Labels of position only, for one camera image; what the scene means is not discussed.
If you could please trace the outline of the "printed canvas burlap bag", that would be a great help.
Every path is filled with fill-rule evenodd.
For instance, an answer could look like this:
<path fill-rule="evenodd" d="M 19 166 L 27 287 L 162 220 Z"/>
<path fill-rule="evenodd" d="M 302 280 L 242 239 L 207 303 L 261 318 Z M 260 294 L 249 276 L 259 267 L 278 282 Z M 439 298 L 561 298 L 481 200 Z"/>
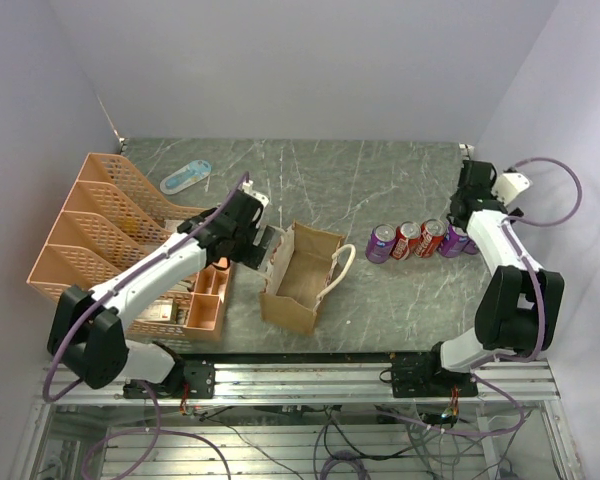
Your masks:
<path fill-rule="evenodd" d="M 344 280 L 356 255 L 356 247 L 342 235 L 293 222 L 265 263 L 261 319 L 297 334 L 313 334 L 323 300 Z"/>

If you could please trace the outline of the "purple soda can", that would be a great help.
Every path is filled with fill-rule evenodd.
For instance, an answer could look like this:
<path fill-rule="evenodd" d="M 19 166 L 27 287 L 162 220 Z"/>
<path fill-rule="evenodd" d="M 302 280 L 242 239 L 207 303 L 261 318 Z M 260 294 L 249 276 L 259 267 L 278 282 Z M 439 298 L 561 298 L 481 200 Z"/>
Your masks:
<path fill-rule="evenodd" d="M 469 237 L 464 230 L 449 225 L 444 238 L 437 248 L 437 252 L 445 258 L 455 258 L 462 253 L 468 240 Z"/>
<path fill-rule="evenodd" d="M 479 253 L 479 248 L 473 240 L 469 239 L 463 249 L 463 252 L 468 255 L 477 255 Z"/>
<path fill-rule="evenodd" d="M 387 224 L 376 226 L 366 246 L 366 258 L 375 264 L 387 261 L 396 243 L 396 229 Z"/>

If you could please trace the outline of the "red cola can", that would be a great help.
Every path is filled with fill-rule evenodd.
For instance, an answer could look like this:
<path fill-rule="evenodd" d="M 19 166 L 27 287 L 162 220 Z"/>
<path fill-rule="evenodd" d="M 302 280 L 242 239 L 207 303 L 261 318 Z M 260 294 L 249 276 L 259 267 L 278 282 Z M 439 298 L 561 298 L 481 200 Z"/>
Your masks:
<path fill-rule="evenodd" d="M 390 253 L 395 260 L 407 259 L 419 243 L 421 226 L 412 221 L 406 221 L 396 228 L 396 242 Z"/>
<path fill-rule="evenodd" d="M 446 223 L 442 220 L 428 219 L 424 221 L 414 254 L 419 258 L 431 257 L 444 239 L 446 231 Z"/>

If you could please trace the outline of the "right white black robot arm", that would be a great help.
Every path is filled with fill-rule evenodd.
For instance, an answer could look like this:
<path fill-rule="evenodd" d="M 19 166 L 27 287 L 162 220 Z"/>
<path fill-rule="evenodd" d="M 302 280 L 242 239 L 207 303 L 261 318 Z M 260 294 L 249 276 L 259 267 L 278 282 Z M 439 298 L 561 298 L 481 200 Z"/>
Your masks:
<path fill-rule="evenodd" d="M 545 269 L 516 235 L 516 223 L 529 225 L 513 200 L 531 186 L 516 170 L 501 174 L 493 164 L 462 162 L 448 219 L 468 235 L 491 279 L 474 317 L 474 326 L 439 344 L 439 361 L 420 373 L 430 394 L 445 394 L 456 374 L 469 374 L 491 361 L 527 363 L 553 341 L 565 282 Z"/>

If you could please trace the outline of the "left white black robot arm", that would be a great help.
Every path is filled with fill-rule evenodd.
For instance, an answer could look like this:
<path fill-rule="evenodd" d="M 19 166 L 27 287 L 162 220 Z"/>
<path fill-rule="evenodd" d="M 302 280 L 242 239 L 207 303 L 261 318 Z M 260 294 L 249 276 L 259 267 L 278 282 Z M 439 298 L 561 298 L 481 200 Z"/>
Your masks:
<path fill-rule="evenodd" d="M 64 365 L 92 389 L 124 379 L 162 397 L 181 394 L 187 383 L 183 360 L 157 342 L 127 339 L 126 331 L 178 282 L 221 259 L 260 269 L 274 235 L 261 224 L 269 202 L 259 192 L 235 189 L 220 206 L 182 221 L 161 246 L 121 274 L 89 289 L 66 289 L 47 342 L 50 369 Z"/>

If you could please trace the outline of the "blue white oval package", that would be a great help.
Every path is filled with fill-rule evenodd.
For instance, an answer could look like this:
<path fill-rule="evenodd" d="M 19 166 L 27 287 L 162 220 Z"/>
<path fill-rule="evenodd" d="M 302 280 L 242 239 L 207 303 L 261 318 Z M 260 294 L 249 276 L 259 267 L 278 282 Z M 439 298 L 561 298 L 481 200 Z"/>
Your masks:
<path fill-rule="evenodd" d="M 212 171 L 211 164 L 206 160 L 193 160 L 187 165 L 165 177 L 159 185 L 163 194 L 174 195 L 196 183 L 206 180 Z"/>

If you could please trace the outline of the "red white printed box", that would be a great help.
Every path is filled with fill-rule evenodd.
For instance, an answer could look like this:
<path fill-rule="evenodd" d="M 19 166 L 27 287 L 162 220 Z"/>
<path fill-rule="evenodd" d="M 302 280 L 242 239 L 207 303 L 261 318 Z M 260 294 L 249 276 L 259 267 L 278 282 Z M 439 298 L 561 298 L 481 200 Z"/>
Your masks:
<path fill-rule="evenodd" d="M 136 318 L 140 322 L 174 323 L 178 307 L 173 299 L 159 299 L 152 302 Z"/>

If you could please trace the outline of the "orange plastic desk organizer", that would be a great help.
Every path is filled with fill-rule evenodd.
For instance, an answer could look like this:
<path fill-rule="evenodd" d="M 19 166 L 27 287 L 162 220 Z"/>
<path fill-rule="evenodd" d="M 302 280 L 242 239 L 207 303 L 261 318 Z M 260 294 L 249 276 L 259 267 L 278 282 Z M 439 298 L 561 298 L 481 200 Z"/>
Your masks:
<path fill-rule="evenodd" d="M 89 289 L 127 270 L 167 240 L 167 222 L 199 214 L 196 207 L 169 202 L 125 157 L 90 153 L 27 278 L 51 301 L 65 289 Z M 208 267 L 190 277 L 189 290 L 164 294 L 179 319 L 135 321 L 134 340 L 218 341 L 222 336 L 231 270 Z"/>

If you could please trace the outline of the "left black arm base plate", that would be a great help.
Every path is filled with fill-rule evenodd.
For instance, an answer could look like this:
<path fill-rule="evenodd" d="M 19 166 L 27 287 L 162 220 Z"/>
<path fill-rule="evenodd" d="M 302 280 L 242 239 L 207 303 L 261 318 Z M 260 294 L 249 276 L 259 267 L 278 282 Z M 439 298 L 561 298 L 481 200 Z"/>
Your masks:
<path fill-rule="evenodd" d="M 160 383 L 146 384 L 157 399 L 211 399 L 215 390 L 214 365 L 190 355 L 177 355 L 175 366 Z"/>

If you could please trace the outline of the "aluminium mounting rail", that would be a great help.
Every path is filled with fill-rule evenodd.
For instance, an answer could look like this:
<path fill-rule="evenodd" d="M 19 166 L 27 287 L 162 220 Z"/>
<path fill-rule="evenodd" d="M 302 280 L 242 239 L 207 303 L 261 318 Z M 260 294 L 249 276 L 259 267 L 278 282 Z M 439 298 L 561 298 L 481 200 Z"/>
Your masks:
<path fill-rule="evenodd" d="M 487 363 L 477 370 L 478 384 L 461 378 L 426 384 L 406 378 L 407 372 L 389 371 L 388 363 L 217 363 L 203 365 L 200 385 L 192 385 L 187 402 L 193 405 L 344 404 L 355 401 L 400 403 L 422 399 L 443 403 L 452 386 L 464 402 L 519 402 L 560 397 L 549 364 Z"/>

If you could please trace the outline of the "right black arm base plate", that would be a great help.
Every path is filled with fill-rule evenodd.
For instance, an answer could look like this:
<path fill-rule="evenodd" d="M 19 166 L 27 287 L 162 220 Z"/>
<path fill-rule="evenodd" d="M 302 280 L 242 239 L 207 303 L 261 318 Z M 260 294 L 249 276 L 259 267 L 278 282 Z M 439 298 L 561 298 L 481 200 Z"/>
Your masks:
<path fill-rule="evenodd" d="M 379 374 L 391 386 L 395 398 L 476 397 L 478 388 L 469 373 L 457 373 L 441 366 L 438 351 L 407 351 L 390 355 L 390 366 Z"/>

